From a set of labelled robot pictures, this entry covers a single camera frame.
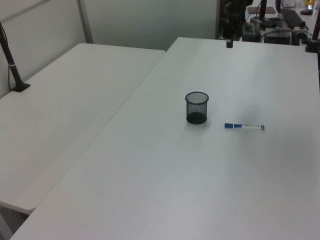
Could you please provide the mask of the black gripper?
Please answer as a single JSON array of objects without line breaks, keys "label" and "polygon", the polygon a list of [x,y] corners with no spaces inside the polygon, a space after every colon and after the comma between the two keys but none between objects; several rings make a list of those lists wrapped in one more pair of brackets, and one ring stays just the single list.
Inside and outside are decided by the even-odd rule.
[{"label": "black gripper", "polygon": [[243,23],[235,23],[232,29],[231,22],[244,11],[244,8],[244,0],[224,0],[224,13],[228,19],[224,22],[224,39],[227,48],[232,48],[233,40],[239,41],[243,35]]}]

